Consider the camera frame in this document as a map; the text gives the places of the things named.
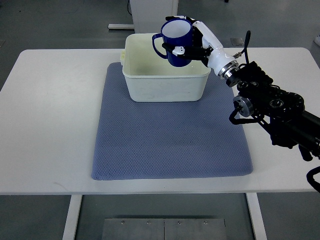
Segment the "black cable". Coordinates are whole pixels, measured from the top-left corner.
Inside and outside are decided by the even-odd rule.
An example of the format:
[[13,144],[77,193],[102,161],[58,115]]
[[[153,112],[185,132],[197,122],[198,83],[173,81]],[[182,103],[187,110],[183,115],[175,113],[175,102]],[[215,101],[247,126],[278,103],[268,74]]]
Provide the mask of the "black cable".
[[235,118],[237,113],[239,112],[239,108],[236,107],[233,112],[229,116],[229,121],[233,125],[239,125],[239,124],[255,124],[258,123],[261,118],[254,118],[254,119],[247,119],[247,118]]
[[298,145],[301,156],[303,158],[303,160],[310,162],[313,157],[311,156],[311,153],[308,149],[306,149],[305,147],[301,146],[300,144]]
[[132,13],[129,11],[129,3],[130,3],[130,0],[128,0],[128,3],[126,4],[126,10],[132,16]]
[[308,183],[316,190],[320,193],[320,183],[317,182],[314,179],[314,175],[320,173],[320,166],[310,170],[307,174],[306,174],[306,179],[308,181]]
[[248,58],[247,48],[248,48],[248,45],[249,45],[250,36],[251,36],[251,31],[247,31],[247,32],[246,32],[246,35],[245,35],[244,49],[243,49],[246,64],[249,64],[249,58]]

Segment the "table leg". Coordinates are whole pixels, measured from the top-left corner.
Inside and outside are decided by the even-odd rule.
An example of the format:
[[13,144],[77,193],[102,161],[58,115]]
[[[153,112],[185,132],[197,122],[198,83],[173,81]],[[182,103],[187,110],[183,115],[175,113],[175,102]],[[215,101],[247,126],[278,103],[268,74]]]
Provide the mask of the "table leg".
[[257,193],[256,192],[246,193],[246,200],[249,207],[255,240],[267,240],[265,225],[262,219],[262,214],[260,210]]
[[71,195],[68,215],[66,216],[62,240],[74,240],[77,230],[82,195]]

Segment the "circular joint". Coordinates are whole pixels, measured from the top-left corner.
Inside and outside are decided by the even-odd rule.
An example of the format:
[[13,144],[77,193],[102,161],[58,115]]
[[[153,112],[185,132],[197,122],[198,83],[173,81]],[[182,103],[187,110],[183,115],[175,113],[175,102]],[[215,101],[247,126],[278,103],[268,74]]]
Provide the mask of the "circular joint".
[[272,108],[280,108],[280,107],[282,107],[284,105],[284,102],[282,100],[275,99],[275,100],[270,101],[269,105]]
[[254,114],[254,106],[248,98],[238,95],[233,98],[233,102],[235,106],[239,107],[239,113],[245,118]]
[[234,72],[238,71],[238,65],[238,62],[235,60],[229,62],[227,65],[221,68],[218,73],[218,77],[220,77],[221,80],[228,80],[228,78],[230,78]]

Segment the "white robotic hand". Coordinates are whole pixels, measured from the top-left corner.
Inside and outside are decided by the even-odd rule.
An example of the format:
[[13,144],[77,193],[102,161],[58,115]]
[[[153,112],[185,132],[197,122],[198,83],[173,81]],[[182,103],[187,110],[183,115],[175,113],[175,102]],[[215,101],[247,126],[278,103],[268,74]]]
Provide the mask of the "white robotic hand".
[[212,33],[212,31],[201,21],[197,21],[187,16],[170,16],[166,20],[174,18],[188,20],[194,29],[193,46],[173,46],[164,43],[162,46],[174,55],[191,60],[201,60],[207,67],[212,68],[215,75],[226,80],[229,87],[238,83],[237,79],[232,79],[232,74],[238,70],[238,62],[234,56],[227,54],[223,45]]

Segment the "floor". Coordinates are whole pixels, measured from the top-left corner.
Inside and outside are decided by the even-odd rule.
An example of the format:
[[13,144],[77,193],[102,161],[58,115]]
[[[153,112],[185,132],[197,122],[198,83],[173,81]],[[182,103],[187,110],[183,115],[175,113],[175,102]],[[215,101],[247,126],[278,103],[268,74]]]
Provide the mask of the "floor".
[[[319,10],[314,0],[180,0],[178,14],[204,22],[226,48],[251,30],[250,47],[306,48],[320,66],[313,42]],[[133,23],[127,0],[0,0],[0,89],[26,49],[124,48],[134,32],[108,30],[117,23]],[[319,193],[259,193],[258,199],[269,240],[320,238]],[[69,201],[0,196],[0,238],[62,239]],[[225,218],[229,240],[254,239],[244,194],[84,196],[76,239],[101,239],[107,217],[204,215]]]

